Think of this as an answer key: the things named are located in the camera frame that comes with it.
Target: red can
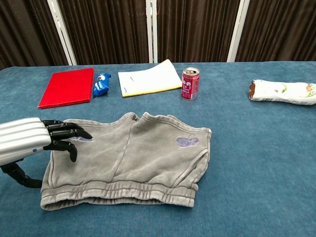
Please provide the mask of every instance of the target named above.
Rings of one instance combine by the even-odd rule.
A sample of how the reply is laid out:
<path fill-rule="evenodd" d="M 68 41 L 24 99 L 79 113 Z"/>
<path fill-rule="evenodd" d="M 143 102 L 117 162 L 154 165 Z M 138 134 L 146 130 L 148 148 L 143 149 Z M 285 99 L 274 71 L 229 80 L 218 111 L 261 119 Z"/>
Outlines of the red can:
<path fill-rule="evenodd" d="M 194 100 L 198 95 L 199 69 L 185 68 L 182 72 L 182 97 Z"/>

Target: white pole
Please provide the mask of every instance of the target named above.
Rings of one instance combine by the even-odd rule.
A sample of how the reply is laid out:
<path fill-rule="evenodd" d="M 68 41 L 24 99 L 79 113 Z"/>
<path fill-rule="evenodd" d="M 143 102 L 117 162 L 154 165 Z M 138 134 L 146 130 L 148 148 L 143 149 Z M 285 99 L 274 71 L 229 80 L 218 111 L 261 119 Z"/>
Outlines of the white pole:
<path fill-rule="evenodd" d="M 240 0 L 239 9 L 235 21 L 235 27 L 233 31 L 231 46 L 229 48 L 227 62 L 234 62 L 236 59 L 237 50 L 239 47 L 240 37 L 245 23 L 248 6 L 250 0 Z"/>
<path fill-rule="evenodd" d="M 152 35 L 152 14 L 150 0 L 146 0 L 146 17 L 147 17 L 147 38 L 148 38 L 148 57 L 149 62 L 153 62 L 153 35 Z"/>
<path fill-rule="evenodd" d="M 55 26 L 59 35 L 59 39 L 63 46 L 67 61 L 69 65 L 77 65 L 75 54 L 71 46 L 69 36 L 66 30 L 63 16 L 61 14 L 57 0 L 47 0 L 51 15 L 54 19 Z"/>
<path fill-rule="evenodd" d="M 158 41 L 157 41 L 157 0 L 153 0 L 153 39 L 154 39 L 154 63 L 158 62 Z"/>

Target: silver robotic arm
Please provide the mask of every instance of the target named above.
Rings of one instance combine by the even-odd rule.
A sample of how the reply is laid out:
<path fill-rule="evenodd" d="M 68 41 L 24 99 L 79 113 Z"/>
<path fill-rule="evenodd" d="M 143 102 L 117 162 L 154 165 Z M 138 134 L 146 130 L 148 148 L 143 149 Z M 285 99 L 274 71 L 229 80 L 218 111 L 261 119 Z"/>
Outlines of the silver robotic arm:
<path fill-rule="evenodd" d="M 92 136 L 75 123 L 58 120 L 24 118 L 0 124 L 0 167 L 19 184 L 40 188 L 41 180 L 31 179 L 16 162 L 43 150 L 68 151 L 70 160 L 76 162 L 77 150 L 71 137 L 92 139 Z"/>

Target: red notebook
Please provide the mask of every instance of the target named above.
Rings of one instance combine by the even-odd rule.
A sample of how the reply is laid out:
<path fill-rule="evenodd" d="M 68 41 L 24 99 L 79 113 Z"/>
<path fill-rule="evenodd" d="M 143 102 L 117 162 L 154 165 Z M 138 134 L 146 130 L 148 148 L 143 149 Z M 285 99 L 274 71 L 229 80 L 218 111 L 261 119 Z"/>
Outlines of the red notebook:
<path fill-rule="evenodd" d="M 94 68 L 53 73 L 39 109 L 90 102 Z"/>

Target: notepad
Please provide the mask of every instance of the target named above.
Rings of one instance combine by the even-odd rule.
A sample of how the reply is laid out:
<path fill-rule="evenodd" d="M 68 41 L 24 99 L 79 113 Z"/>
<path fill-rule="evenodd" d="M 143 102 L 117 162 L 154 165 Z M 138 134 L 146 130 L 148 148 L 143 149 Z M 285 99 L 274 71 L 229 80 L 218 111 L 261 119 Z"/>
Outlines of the notepad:
<path fill-rule="evenodd" d="M 93 68 L 53 73 L 38 105 L 39 109 L 90 102 Z"/>
<path fill-rule="evenodd" d="M 143 71 L 119 72 L 123 97 L 181 88 L 181 79 L 169 59 Z"/>

